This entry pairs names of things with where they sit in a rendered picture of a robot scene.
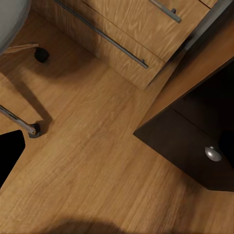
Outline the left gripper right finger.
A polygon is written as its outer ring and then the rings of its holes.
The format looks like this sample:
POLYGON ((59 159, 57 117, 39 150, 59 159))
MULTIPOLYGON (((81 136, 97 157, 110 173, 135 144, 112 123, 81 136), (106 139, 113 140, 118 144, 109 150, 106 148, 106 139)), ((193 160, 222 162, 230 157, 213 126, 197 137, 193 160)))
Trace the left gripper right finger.
POLYGON ((218 146, 234 169, 234 131, 223 130, 218 146))

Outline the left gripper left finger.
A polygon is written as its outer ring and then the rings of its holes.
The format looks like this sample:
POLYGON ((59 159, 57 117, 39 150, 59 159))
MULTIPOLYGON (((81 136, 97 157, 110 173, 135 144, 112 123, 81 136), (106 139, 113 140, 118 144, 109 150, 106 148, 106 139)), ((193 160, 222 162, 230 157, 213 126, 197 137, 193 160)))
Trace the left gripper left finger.
POLYGON ((25 149, 22 130, 0 135, 0 188, 25 149))

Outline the swivel chair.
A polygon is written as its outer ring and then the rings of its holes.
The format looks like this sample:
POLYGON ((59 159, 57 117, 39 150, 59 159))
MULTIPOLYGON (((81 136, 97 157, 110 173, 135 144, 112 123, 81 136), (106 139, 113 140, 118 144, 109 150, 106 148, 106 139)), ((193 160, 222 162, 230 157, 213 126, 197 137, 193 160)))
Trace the swivel chair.
MULTIPOLYGON (((39 47, 38 42, 30 42, 10 46, 26 21, 30 11, 31 0, 0 0, 0 56, 13 54, 35 48, 34 56, 40 62, 45 62, 49 52, 39 47)), ((28 131, 30 138, 42 135, 40 124, 28 124, 0 104, 0 113, 28 131)))

